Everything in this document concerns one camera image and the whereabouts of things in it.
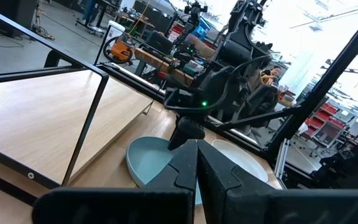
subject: orange machine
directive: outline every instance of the orange machine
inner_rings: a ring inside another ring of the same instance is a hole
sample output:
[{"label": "orange machine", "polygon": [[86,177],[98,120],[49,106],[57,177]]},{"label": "orange machine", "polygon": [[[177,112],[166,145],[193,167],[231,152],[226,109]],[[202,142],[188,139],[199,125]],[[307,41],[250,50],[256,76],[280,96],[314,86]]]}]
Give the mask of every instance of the orange machine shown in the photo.
[{"label": "orange machine", "polygon": [[[110,48],[109,44],[115,40],[115,43]],[[134,54],[135,45],[132,38],[128,35],[121,35],[108,40],[104,45],[104,56],[114,63],[128,63],[132,65],[132,56]]]}]

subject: light blue bowl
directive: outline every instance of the light blue bowl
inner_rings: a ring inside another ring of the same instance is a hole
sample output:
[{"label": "light blue bowl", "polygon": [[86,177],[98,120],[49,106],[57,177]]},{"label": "light blue bowl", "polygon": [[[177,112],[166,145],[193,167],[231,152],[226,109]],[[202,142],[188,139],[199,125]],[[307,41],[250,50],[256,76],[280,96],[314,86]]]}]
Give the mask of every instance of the light blue bowl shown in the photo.
[{"label": "light blue bowl", "polygon": [[[131,177],[139,187],[144,187],[171,161],[174,151],[168,150],[169,141],[157,137],[140,137],[127,149],[127,165]],[[198,182],[196,205],[201,205]]]}]

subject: white plate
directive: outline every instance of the white plate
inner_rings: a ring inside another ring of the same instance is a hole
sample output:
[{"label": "white plate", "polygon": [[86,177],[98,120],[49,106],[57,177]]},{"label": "white plate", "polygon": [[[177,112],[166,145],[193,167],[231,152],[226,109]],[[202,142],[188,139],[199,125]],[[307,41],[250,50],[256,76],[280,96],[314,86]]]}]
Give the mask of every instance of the white plate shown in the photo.
[{"label": "white plate", "polygon": [[258,161],[245,152],[245,150],[223,140],[213,141],[212,146],[254,177],[263,182],[268,181],[269,178],[267,177],[265,169]]}]

